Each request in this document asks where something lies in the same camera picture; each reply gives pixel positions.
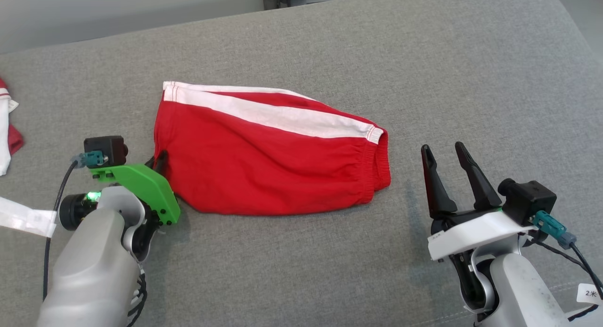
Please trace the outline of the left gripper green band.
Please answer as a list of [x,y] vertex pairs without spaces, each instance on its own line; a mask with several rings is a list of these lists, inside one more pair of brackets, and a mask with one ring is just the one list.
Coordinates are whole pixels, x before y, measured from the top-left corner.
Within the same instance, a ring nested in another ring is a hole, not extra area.
[[100,192],[88,192],[85,200],[97,208],[121,214],[126,226],[140,226],[155,218],[163,225],[179,221],[181,209],[165,178],[168,152],[160,151],[144,164],[121,164],[92,169],[94,179],[110,183]]

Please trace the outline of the small white printed tag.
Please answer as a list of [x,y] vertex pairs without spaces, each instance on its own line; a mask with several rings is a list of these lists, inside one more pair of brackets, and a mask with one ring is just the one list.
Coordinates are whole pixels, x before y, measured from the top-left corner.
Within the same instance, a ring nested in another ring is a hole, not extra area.
[[576,301],[592,305],[603,305],[603,294],[592,284],[581,283],[577,289]]

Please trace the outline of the red white basketball jersey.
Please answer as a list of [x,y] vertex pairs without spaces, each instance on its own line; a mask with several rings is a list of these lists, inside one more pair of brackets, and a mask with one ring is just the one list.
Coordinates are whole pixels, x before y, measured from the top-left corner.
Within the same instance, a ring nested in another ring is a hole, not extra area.
[[24,146],[21,132],[9,121],[10,113],[18,106],[0,78],[0,177],[7,174],[12,155]]

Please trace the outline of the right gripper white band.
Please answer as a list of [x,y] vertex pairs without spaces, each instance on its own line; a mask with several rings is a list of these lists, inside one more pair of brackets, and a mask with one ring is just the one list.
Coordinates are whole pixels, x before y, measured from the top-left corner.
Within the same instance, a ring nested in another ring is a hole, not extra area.
[[[500,200],[480,166],[474,161],[463,142],[455,142],[459,163],[465,170],[474,196],[476,211],[500,208]],[[521,233],[537,230],[536,226],[517,224],[503,211],[490,211],[477,218],[446,228],[449,218],[438,218],[456,213],[458,207],[450,199],[437,171],[437,162],[429,145],[421,147],[424,180],[428,198],[429,217],[433,220],[432,234],[428,237],[428,250],[433,261],[473,250],[478,257],[502,256],[521,253],[521,243],[525,241]]]

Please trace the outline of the red shorts white stripe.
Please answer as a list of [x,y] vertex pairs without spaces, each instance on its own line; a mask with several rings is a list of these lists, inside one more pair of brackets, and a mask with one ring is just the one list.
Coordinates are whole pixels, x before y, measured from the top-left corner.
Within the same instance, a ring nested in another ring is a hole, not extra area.
[[164,82],[154,141],[201,213],[328,213],[391,183],[386,129],[290,90]]

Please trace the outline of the long white paper tag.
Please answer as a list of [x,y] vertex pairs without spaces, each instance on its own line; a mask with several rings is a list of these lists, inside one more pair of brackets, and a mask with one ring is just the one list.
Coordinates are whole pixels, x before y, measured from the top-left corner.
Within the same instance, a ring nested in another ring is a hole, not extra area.
[[56,230],[56,211],[35,210],[0,197],[0,227],[52,237]]

